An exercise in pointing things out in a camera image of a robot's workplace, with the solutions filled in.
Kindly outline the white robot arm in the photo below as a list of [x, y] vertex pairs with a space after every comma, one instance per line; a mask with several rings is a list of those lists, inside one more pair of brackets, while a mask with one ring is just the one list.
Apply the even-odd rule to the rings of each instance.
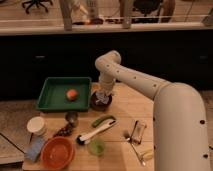
[[155, 171], [211, 171], [206, 110], [195, 88], [124, 67], [115, 50], [98, 57], [95, 67], [102, 92], [119, 80], [153, 101]]

